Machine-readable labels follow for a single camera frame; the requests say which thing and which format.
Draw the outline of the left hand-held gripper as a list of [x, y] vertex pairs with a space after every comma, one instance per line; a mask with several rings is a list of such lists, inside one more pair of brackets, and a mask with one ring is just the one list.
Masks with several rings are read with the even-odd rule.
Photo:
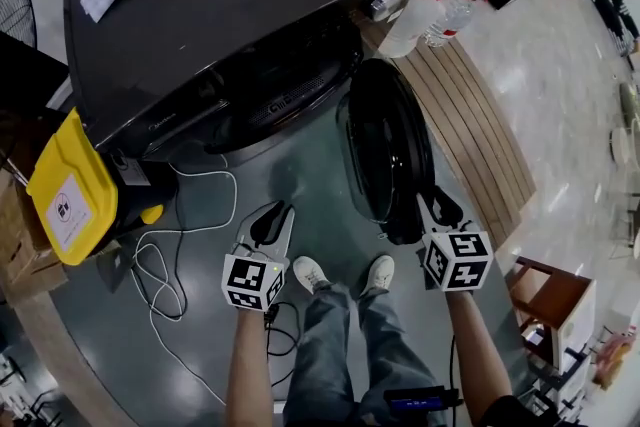
[[283, 200], [259, 207], [240, 224], [225, 255], [221, 290], [228, 304], [266, 312], [284, 287], [295, 209]]

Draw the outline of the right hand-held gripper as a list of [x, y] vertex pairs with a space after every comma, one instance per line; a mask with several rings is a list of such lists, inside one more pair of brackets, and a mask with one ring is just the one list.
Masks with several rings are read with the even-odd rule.
[[423, 225], [423, 269], [443, 292], [480, 289], [494, 260], [488, 233], [472, 220], [460, 228], [436, 231], [458, 227], [464, 217], [462, 208], [439, 186], [430, 211], [421, 194], [416, 201]]

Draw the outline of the round washer door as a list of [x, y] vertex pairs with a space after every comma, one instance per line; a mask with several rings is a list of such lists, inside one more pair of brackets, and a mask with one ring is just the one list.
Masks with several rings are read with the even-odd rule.
[[404, 75], [385, 60], [363, 61], [336, 123], [356, 210], [392, 244], [418, 242], [423, 221], [416, 196], [433, 197], [435, 170], [424, 117]]

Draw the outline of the person's right forearm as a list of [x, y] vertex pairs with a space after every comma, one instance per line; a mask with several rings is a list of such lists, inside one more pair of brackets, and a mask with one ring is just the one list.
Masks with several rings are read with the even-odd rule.
[[470, 420], [480, 427], [487, 410], [512, 394], [511, 381], [473, 296], [446, 292], [456, 338], [460, 382]]

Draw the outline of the person's left forearm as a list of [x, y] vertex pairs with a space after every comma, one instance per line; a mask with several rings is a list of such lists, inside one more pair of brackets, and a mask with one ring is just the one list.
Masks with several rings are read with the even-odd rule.
[[226, 427], [272, 427], [273, 395], [264, 315], [240, 309], [237, 316], [225, 408]]

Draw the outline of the black washing machine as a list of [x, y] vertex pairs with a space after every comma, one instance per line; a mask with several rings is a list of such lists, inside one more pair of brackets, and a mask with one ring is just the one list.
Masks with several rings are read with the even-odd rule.
[[402, 0], [64, 0], [81, 125], [102, 154], [177, 163], [277, 141], [363, 59], [358, 17]]

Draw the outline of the person's white shoe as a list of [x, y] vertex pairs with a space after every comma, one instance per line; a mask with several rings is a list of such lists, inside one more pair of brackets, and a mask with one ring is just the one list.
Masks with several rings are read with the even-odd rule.
[[293, 273], [298, 282], [311, 294], [331, 285], [321, 266], [308, 256], [299, 256], [295, 259]]
[[360, 298], [374, 292], [389, 290], [395, 272], [394, 259], [389, 255], [378, 256], [369, 266], [365, 286]]

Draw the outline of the wooden slatted step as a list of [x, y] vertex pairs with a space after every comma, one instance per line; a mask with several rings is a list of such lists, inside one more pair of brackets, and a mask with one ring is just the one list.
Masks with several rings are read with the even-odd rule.
[[404, 75], [424, 117], [435, 185], [500, 248], [536, 188], [520, 146], [477, 66], [457, 40], [425, 42], [387, 61]]

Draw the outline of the person's right white shoe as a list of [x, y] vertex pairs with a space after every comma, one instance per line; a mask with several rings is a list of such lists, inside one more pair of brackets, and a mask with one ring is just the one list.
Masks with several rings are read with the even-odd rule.
[[378, 256], [369, 266], [365, 286], [360, 298], [374, 292], [389, 290], [395, 272], [394, 259], [389, 255]]

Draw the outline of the brown wooden stool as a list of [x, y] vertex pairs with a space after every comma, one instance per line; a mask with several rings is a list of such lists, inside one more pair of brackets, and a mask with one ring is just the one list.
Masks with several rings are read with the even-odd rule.
[[506, 283], [525, 348], [564, 374], [595, 331], [596, 281], [519, 256]]

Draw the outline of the black device with blue screen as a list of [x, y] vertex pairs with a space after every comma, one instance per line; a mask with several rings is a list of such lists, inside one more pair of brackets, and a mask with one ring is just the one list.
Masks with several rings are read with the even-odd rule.
[[406, 414], [445, 411], [463, 404], [457, 388], [444, 386], [386, 390], [383, 397], [392, 411]]

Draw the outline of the large clear water jug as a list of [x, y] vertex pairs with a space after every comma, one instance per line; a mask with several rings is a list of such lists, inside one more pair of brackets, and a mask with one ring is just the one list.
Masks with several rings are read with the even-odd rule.
[[378, 48], [386, 58], [406, 56], [427, 28], [444, 13], [444, 0], [409, 0]]

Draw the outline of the white chair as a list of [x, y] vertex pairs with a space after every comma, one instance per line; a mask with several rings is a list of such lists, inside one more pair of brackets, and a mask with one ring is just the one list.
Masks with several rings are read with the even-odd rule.
[[638, 146], [640, 121], [634, 117], [628, 127], [616, 127], [610, 131], [609, 147], [612, 159], [618, 166], [640, 166]]

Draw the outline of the clear water bottle red cap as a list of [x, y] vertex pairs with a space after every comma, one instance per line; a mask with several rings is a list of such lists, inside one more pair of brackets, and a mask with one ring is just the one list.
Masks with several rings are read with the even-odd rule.
[[425, 43], [432, 48], [442, 47], [465, 28], [477, 4], [488, 0], [440, 0], [444, 11], [424, 32]]

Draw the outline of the black fan base box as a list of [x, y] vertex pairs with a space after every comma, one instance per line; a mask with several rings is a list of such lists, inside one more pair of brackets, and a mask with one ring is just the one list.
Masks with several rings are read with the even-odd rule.
[[65, 64], [0, 32], [0, 111], [41, 111], [68, 76]]

